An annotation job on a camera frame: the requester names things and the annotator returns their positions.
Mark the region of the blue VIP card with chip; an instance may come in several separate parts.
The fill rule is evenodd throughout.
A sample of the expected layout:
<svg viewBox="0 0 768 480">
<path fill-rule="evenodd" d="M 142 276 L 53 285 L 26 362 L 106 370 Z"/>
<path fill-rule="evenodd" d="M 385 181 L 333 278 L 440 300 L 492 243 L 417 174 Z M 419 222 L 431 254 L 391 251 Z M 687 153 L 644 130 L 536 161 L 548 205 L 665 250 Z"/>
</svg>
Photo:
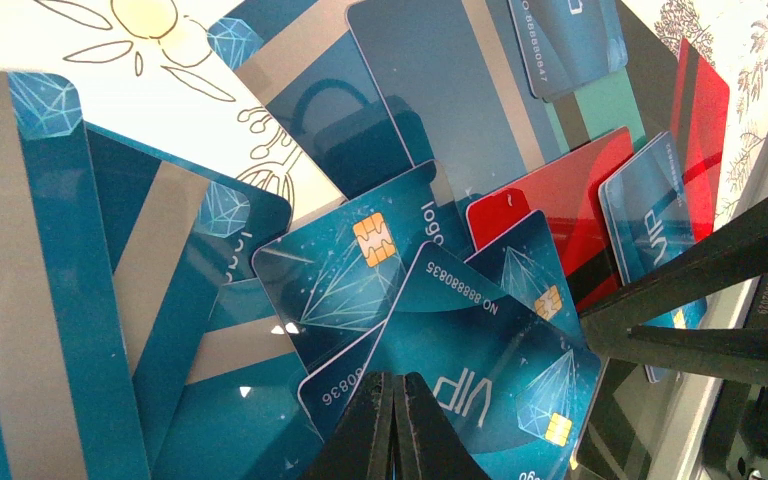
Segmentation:
<svg viewBox="0 0 768 480">
<path fill-rule="evenodd" d="M 561 479 L 601 368 L 581 342 L 423 244 L 385 321 L 308 388 L 335 421 L 364 373 L 420 374 L 489 479 Z"/>
</svg>

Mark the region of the red card far right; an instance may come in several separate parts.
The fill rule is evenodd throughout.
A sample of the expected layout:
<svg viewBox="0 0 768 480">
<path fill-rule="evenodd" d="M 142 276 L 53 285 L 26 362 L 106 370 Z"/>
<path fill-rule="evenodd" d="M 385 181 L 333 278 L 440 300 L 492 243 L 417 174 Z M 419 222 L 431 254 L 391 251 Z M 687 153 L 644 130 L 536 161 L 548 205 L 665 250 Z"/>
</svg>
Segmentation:
<svg viewBox="0 0 768 480">
<path fill-rule="evenodd" d="M 680 44 L 671 132 L 680 159 L 689 216 L 696 240 L 714 228 L 730 89 L 684 38 Z"/>
</svg>

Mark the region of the red card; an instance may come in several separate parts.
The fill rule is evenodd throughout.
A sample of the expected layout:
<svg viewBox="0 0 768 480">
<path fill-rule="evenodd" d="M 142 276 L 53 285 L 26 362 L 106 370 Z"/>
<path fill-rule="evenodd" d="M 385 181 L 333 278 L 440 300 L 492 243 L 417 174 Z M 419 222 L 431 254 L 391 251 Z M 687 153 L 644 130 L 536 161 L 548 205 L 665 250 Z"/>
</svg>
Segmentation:
<svg viewBox="0 0 768 480">
<path fill-rule="evenodd" d="M 680 44 L 671 132 L 680 159 L 689 216 L 696 240 L 714 228 L 730 89 L 684 38 Z"/>
<path fill-rule="evenodd" d="M 473 201 L 466 222 L 475 248 L 542 211 L 576 309 L 583 311 L 622 285 L 598 187 L 632 154 L 629 129 L 620 127 Z"/>
</svg>

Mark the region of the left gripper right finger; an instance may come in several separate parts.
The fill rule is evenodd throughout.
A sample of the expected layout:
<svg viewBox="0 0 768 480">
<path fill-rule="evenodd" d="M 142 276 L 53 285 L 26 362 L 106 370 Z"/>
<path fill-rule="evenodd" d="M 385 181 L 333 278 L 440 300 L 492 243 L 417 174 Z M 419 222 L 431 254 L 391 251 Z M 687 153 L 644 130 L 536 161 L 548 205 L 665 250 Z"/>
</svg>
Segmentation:
<svg viewBox="0 0 768 480">
<path fill-rule="evenodd" d="M 393 441 L 395 479 L 488 477 L 416 372 L 395 377 Z"/>
</svg>

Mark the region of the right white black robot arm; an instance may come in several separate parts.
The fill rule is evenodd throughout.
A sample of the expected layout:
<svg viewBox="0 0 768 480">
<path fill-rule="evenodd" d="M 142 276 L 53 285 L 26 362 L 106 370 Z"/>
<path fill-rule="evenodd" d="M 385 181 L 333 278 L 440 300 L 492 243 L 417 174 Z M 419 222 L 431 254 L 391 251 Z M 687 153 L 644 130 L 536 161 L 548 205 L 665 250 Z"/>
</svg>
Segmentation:
<svg viewBox="0 0 768 480">
<path fill-rule="evenodd" d="M 577 479 L 768 479 L 768 182 L 742 214 L 587 309 L 607 371 Z"/>
</svg>

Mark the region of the floral patterned table mat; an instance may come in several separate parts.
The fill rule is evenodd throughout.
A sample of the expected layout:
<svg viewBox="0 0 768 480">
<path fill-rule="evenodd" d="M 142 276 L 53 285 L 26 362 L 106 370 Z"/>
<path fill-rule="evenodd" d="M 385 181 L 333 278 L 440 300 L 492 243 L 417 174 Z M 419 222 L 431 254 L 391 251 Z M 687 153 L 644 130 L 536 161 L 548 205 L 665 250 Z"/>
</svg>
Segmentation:
<svg viewBox="0 0 768 480">
<path fill-rule="evenodd" d="M 266 104 L 347 33 L 344 1 L 269 1 L 290 21 L 232 71 L 208 29 L 230 1 L 0 1 L 0 70 L 59 74 L 86 120 L 234 176 L 238 111 Z M 670 50 L 687 37 L 731 89 L 715 222 L 723 225 L 768 130 L 768 1 L 633 1 Z"/>
</svg>

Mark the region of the blue VIP card lower right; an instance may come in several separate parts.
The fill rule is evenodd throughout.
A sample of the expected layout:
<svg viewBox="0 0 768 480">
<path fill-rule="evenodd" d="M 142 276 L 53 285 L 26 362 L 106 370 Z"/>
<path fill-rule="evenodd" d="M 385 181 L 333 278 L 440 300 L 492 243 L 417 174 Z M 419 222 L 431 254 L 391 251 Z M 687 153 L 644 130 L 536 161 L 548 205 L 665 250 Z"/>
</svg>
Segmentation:
<svg viewBox="0 0 768 480">
<path fill-rule="evenodd" d="M 678 151 L 659 133 L 598 187 L 624 285 L 655 271 L 696 243 Z"/>
</svg>

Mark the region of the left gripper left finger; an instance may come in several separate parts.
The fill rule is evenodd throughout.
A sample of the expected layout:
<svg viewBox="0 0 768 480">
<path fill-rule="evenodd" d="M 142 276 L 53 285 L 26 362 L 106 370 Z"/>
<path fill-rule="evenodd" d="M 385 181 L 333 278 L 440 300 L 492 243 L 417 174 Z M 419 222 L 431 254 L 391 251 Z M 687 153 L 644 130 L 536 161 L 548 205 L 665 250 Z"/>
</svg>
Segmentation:
<svg viewBox="0 0 768 480">
<path fill-rule="evenodd" d="M 366 374 L 302 479 L 390 479 L 394 376 Z"/>
</svg>

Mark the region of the blue card upper right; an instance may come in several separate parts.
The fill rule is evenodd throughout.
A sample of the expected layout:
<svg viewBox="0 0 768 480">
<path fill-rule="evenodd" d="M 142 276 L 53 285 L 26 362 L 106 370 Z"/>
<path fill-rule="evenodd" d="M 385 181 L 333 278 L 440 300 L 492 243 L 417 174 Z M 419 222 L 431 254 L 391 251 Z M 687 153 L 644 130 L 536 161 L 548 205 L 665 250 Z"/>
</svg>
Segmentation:
<svg viewBox="0 0 768 480">
<path fill-rule="evenodd" d="M 628 63 L 614 1 L 508 3 L 532 95 L 553 101 Z"/>
</svg>

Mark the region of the red card middle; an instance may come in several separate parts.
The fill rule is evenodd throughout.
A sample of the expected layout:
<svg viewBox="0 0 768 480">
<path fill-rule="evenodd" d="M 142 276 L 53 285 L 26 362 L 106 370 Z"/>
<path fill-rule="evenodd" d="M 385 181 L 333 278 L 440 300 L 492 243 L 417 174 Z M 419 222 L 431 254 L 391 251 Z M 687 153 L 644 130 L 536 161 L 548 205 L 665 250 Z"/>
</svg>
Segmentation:
<svg viewBox="0 0 768 480">
<path fill-rule="evenodd" d="M 622 285 L 598 187 L 632 154 L 629 129 L 620 127 L 473 201 L 466 222 L 475 248 L 542 211 L 576 309 L 583 311 Z"/>
</svg>

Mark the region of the black card bottom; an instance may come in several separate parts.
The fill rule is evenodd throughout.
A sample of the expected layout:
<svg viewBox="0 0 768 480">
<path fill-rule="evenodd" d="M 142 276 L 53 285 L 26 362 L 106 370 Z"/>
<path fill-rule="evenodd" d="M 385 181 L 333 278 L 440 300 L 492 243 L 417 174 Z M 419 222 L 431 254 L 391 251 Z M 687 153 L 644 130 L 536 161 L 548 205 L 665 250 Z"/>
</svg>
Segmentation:
<svg viewBox="0 0 768 480">
<path fill-rule="evenodd" d="M 652 479 L 671 403 L 684 377 L 651 383 L 643 365 L 610 359 L 567 479 Z"/>
</svg>

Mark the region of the blue striped card upper left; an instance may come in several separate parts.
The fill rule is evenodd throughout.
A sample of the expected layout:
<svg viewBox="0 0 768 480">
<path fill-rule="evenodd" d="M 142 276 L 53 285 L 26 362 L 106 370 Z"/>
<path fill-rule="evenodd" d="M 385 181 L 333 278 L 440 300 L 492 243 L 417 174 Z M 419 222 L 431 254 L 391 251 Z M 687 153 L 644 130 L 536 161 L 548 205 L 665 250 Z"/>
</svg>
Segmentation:
<svg viewBox="0 0 768 480">
<path fill-rule="evenodd" d="M 77 91 L 0 72 L 0 479 L 148 475 Z"/>
</svg>

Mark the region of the blue card centre pile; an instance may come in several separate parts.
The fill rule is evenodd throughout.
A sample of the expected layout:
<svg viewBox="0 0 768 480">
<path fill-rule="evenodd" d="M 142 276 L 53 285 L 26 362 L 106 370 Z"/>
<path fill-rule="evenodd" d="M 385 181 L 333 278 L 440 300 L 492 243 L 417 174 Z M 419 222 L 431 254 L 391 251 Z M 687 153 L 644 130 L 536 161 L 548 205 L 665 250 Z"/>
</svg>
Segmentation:
<svg viewBox="0 0 768 480">
<path fill-rule="evenodd" d="M 410 156 L 436 159 L 459 205 L 565 152 L 507 2 L 362 1 L 346 18 Z"/>
</svg>

